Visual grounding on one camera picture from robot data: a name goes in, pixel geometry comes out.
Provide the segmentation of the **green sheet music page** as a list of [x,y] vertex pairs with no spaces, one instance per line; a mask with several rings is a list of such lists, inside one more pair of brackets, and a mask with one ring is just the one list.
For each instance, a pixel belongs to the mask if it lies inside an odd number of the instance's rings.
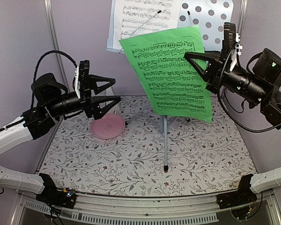
[[131,37],[120,44],[156,114],[212,121],[206,82],[184,58],[186,52],[204,52],[198,25]]

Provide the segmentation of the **white sheet music page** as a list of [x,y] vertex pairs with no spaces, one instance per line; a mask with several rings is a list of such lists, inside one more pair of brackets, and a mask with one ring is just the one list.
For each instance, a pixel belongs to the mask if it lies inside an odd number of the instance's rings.
[[107,47],[120,52],[120,40],[177,27],[181,0],[114,0]]

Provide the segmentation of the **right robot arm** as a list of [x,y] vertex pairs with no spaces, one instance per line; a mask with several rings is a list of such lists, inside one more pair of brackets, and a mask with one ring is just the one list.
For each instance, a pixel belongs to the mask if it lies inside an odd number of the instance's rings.
[[272,129],[281,130],[281,58],[269,49],[254,55],[253,71],[242,69],[240,65],[230,68],[232,51],[208,51],[207,53],[186,52],[184,58],[207,82],[206,89],[217,96],[224,88],[241,96],[250,108],[260,106],[260,112],[271,127],[253,130],[235,123],[252,133],[263,133]]

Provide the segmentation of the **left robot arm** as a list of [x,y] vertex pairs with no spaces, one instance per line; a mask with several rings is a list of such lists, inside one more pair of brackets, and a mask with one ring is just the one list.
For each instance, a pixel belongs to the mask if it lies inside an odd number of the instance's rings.
[[[88,118],[98,120],[120,102],[120,96],[99,95],[116,83],[114,78],[90,75],[87,71],[82,71],[78,73],[77,79],[78,88],[72,92],[57,82],[53,73],[36,79],[31,89],[37,104],[0,128],[0,155],[15,146],[44,136],[60,118],[69,119],[85,113]],[[0,188],[31,192],[49,203],[57,203],[60,197],[73,196],[68,189],[60,191],[48,174],[22,173],[2,166]]]

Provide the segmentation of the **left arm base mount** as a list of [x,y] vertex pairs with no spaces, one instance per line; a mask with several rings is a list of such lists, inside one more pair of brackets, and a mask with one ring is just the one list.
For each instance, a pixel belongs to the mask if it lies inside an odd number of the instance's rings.
[[76,191],[70,188],[57,188],[52,178],[45,173],[39,176],[43,180],[44,189],[40,194],[36,195],[36,200],[46,203],[50,206],[59,206],[63,208],[73,209],[76,203]]

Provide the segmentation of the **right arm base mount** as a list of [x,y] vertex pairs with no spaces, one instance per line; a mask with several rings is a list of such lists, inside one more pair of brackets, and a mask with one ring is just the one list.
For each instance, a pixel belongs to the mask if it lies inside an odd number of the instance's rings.
[[255,202],[257,200],[257,195],[250,190],[252,177],[253,174],[242,176],[236,191],[217,195],[216,202],[220,209]]

